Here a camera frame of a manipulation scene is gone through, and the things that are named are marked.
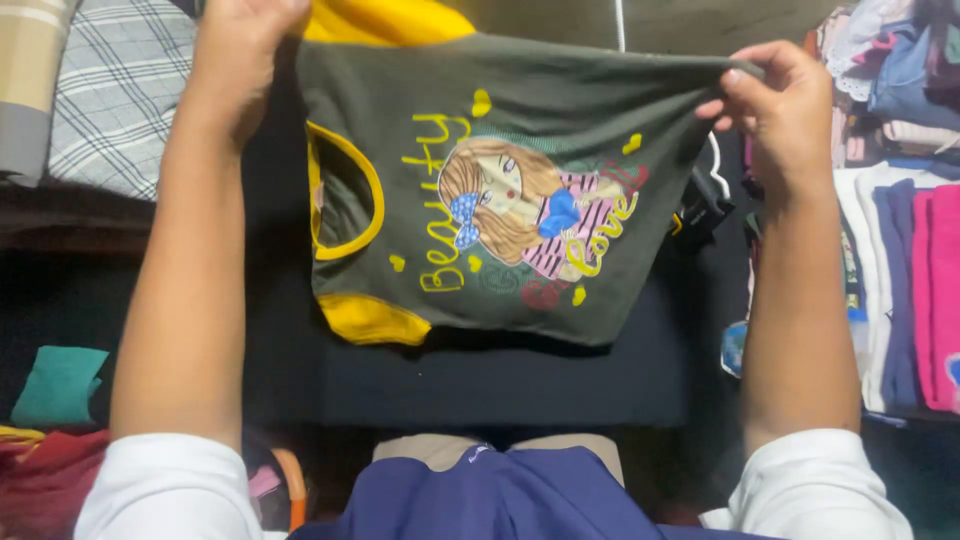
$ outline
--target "plaid fabric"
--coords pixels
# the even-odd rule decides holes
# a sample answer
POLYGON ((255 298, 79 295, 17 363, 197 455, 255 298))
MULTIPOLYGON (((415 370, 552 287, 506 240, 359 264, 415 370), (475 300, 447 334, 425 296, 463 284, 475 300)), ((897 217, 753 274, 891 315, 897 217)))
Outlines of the plaid fabric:
POLYGON ((36 187, 77 0, 0 0, 0 181, 36 187))
POLYGON ((84 0, 57 80, 50 175, 155 200, 195 34, 168 0, 84 0))

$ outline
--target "white sleeve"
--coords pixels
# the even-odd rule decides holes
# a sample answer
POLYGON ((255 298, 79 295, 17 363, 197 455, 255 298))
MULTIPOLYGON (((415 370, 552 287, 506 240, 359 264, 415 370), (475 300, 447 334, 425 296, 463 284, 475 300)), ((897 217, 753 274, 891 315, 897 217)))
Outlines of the white sleeve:
POLYGON ((260 529, 237 452, 202 437, 152 433, 107 448, 74 537, 263 540, 274 534, 260 529))
POLYGON ((788 540, 913 539, 860 436, 847 430, 801 431, 764 445, 747 462, 730 507, 700 521, 788 540))

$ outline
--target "brown hair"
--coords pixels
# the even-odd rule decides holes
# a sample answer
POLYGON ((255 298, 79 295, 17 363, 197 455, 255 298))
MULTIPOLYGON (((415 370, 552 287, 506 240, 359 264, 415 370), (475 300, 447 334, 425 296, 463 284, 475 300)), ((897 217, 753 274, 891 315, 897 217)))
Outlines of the brown hair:
MULTIPOLYGON (((480 194, 483 172, 477 158, 490 156, 508 156, 520 167, 520 198, 528 203, 539 206, 543 197, 553 195, 564 186, 557 167, 547 156, 495 138, 469 138, 453 148, 440 172, 437 190, 448 208, 453 199, 464 193, 480 194)), ((473 211, 472 224, 487 250, 510 265, 522 260, 524 249, 543 242, 536 225, 525 227, 522 219, 512 212, 500 217, 478 205, 473 211)))

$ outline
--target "fingernail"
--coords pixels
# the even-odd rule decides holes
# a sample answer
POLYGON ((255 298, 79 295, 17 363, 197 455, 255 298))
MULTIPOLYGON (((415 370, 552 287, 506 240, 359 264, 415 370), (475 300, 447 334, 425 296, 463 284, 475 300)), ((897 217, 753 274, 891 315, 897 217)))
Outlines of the fingernail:
POLYGON ((720 84, 729 88, 739 83, 740 79, 743 79, 743 71, 739 69, 731 69, 728 70, 727 73, 724 73, 723 77, 720 79, 720 84))

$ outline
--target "maroon fabric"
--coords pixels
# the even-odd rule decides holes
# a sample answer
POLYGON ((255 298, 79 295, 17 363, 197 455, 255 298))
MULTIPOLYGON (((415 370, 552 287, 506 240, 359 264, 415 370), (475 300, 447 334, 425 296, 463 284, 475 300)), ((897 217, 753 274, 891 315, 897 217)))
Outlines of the maroon fabric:
POLYGON ((5 461, 0 526, 18 538, 72 538, 108 443, 106 430, 80 436, 54 431, 22 463, 5 461))

